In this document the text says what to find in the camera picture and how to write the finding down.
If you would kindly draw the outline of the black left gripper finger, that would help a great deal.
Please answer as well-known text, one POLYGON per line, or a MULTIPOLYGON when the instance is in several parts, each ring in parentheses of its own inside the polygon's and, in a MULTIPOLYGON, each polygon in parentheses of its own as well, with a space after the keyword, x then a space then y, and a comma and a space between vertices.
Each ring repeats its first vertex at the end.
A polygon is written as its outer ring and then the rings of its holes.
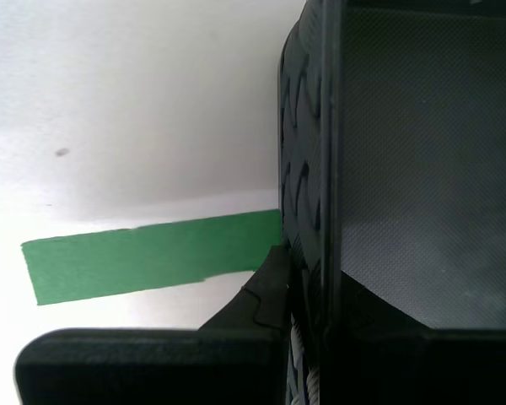
POLYGON ((320 277, 321 404, 506 404, 506 330, 433 329, 320 277))
POLYGON ((288 340, 289 256, 274 246, 200 328, 50 332, 15 377, 25 404, 282 404, 288 340))

